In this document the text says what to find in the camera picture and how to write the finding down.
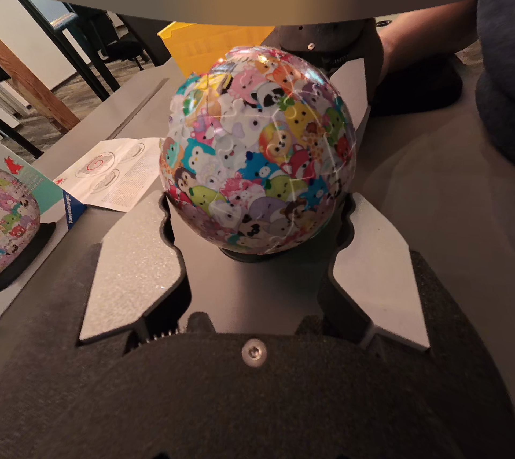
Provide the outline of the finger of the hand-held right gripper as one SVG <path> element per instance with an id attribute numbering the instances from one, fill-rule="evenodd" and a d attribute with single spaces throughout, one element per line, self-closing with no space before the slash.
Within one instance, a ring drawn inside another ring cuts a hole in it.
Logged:
<path id="1" fill-rule="evenodd" d="M 370 114 L 364 58 L 356 58 L 343 64 L 330 77 L 345 102 L 357 134 L 363 134 Z"/>

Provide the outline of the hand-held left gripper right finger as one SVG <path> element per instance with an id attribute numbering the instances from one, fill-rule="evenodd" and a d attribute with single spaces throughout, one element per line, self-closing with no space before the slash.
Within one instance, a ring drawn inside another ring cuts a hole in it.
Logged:
<path id="1" fill-rule="evenodd" d="M 317 301 L 339 336 L 367 348 L 377 335 L 430 348 L 409 246 L 363 195 L 350 194 Z"/>

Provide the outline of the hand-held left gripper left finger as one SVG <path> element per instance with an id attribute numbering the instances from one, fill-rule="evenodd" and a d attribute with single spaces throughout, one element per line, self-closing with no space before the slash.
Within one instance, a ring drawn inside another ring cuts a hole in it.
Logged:
<path id="1" fill-rule="evenodd" d="M 82 345 L 126 331 L 138 343 L 177 331 L 192 294 L 170 215 L 165 194 L 154 191 L 102 238 L 79 334 Z"/>

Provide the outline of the black ball stand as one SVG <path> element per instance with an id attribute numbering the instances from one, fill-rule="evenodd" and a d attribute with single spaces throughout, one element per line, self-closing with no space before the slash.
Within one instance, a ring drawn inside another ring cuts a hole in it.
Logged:
<path id="1" fill-rule="evenodd" d="M 265 263 L 275 259 L 282 259 L 284 257 L 292 257 L 295 260 L 310 258 L 318 260 L 326 254 L 325 247 L 322 246 L 322 244 L 323 243 L 319 243 L 317 240 L 310 240 L 288 250 L 263 255 L 244 254 L 242 252 L 231 251 L 224 248 L 219 248 L 219 251 L 233 261 L 246 264 Z"/>

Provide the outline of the colourful puzzle ball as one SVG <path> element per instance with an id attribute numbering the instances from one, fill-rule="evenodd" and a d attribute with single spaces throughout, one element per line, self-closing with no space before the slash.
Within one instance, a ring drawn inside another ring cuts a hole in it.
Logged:
<path id="1" fill-rule="evenodd" d="M 340 92 L 300 57 L 237 46 L 171 100 L 159 174 L 192 231 L 227 254 L 275 255 L 318 234 L 355 171 Z"/>

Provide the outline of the person's right forearm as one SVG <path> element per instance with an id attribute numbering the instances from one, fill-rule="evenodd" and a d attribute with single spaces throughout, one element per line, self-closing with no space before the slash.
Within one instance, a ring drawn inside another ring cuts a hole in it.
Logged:
<path id="1" fill-rule="evenodd" d="M 378 33 L 383 47 L 379 81 L 437 55 L 455 54 L 477 40 L 478 0 L 404 12 Z"/>

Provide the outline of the puzzle ball cardboard box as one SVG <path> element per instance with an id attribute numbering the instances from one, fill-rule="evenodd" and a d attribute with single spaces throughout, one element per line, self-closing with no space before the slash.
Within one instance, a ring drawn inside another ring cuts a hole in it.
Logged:
<path id="1" fill-rule="evenodd" d="M 1 314 L 85 209 L 1 144 Z"/>

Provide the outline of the white instruction sheet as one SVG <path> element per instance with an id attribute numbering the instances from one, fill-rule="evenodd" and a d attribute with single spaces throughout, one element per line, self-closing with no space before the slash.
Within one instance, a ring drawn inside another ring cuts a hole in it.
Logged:
<path id="1" fill-rule="evenodd" d="M 54 183 L 84 205 L 129 212 L 158 178 L 160 141 L 101 141 Z"/>

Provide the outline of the yellow plastic bin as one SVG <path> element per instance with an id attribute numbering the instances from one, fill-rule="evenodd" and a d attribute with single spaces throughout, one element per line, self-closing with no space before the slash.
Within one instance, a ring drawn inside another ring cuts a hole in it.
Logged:
<path id="1" fill-rule="evenodd" d="M 185 77 L 205 73 L 236 46 L 260 45 L 274 26 L 173 22 L 157 35 Z"/>

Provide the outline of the person's dark blue clothing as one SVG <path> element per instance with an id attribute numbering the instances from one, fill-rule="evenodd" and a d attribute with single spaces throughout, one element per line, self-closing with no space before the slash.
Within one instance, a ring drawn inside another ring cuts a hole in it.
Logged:
<path id="1" fill-rule="evenodd" d="M 484 70 L 475 102 L 493 146 L 514 163 L 514 0 L 478 0 Z"/>

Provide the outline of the black office chair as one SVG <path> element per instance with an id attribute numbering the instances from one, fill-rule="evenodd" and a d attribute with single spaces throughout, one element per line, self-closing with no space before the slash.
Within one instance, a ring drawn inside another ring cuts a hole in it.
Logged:
<path id="1" fill-rule="evenodd" d="M 100 52 L 105 63 L 115 61 L 132 61 L 142 71 L 141 58 L 148 63 L 143 45 L 131 33 L 119 36 L 119 33 L 105 10 L 69 4 L 78 16 L 78 27 L 96 52 Z"/>

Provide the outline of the wooden table leg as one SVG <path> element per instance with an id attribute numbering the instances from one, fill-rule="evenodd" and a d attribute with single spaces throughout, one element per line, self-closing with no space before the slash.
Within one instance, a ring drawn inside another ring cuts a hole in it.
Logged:
<path id="1" fill-rule="evenodd" d="M 1 68 L 9 75 L 12 88 L 61 134 L 68 133 L 80 123 L 80 119 L 3 42 Z"/>

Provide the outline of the black metal table frame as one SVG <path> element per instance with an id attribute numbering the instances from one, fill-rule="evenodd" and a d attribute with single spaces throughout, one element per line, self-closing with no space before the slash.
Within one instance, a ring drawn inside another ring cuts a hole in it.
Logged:
<path id="1" fill-rule="evenodd" d="M 79 26 L 71 5 L 56 0 L 18 0 L 103 102 L 120 88 L 98 50 Z"/>

